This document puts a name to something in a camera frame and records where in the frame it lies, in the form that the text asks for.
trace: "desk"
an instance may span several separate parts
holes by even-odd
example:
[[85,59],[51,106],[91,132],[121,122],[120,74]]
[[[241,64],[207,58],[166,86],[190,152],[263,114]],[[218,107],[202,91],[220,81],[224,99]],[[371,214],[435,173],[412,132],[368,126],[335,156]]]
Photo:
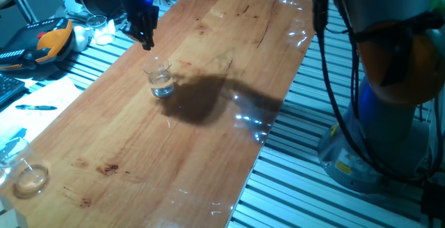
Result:
[[[151,53],[134,44],[32,142],[44,192],[3,194],[30,227],[223,227],[313,37],[311,6],[179,0]],[[167,100],[149,55],[174,64]]]

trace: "glass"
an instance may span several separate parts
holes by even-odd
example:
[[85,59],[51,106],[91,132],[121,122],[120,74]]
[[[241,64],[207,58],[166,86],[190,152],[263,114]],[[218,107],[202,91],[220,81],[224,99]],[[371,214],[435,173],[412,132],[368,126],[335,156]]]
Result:
[[172,63],[165,58],[154,57],[144,64],[144,72],[148,75],[148,82],[156,97],[167,97],[172,94],[173,76],[170,72]]
[[0,149],[0,169],[13,180],[15,196],[29,198],[40,193],[48,182],[48,169],[28,141],[15,138]]
[[92,38],[98,45],[106,45],[114,41],[114,22],[108,23],[105,16],[92,16],[86,21],[86,25],[94,31]]

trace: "metal grating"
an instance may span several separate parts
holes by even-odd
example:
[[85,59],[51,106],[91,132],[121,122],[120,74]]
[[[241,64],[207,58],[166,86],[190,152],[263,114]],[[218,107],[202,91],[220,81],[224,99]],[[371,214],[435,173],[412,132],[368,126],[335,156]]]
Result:
[[[344,30],[343,20],[330,3],[329,28]],[[162,7],[160,15],[167,9]],[[348,36],[328,32],[325,35],[332,87],[340,108],[346,109],[351,66]],[[119,32],[113,44],[89,44],[82,53],[70,54],[69,62],[62,68],[83,91],[132,44],[133,40]],[[30,92],[49,83],[39,82]],[[419,223],[425,221],[420,214],[421,189],[409,187],[400,196],[362,195],[326,175],[316,149],[323,133],[335,121],[314,38],[233,206],[227,227],[421,227]],[[434,222],[433,227],[440,227],[440,223]]]

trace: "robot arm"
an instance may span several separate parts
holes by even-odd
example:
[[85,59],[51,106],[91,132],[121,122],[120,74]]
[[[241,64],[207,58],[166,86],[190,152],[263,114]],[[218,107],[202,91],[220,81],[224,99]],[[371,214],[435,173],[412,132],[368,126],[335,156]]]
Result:
[[153,30],[157,27],[159,7],[154,0],[120,0],[127,13],[128,24],[122,30],[130,38],[139,41],[145,50],[153,46]]

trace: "yellow sticker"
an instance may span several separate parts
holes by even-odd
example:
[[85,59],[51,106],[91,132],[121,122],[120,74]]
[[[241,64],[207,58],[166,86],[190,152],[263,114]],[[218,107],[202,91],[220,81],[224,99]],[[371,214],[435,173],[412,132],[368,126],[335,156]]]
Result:
[[336,123],[331,127],[331,140],[333,139],[334,134],[337,132],[338,129],[339,129],[339,123]]
[[341,161],[337,161],[337,164],[335,165],[335,167],[337,169],[339,169],[340,171],[346,173],[347,175],[350,174],[350,166],[347,166],[345,163],[343,163]]

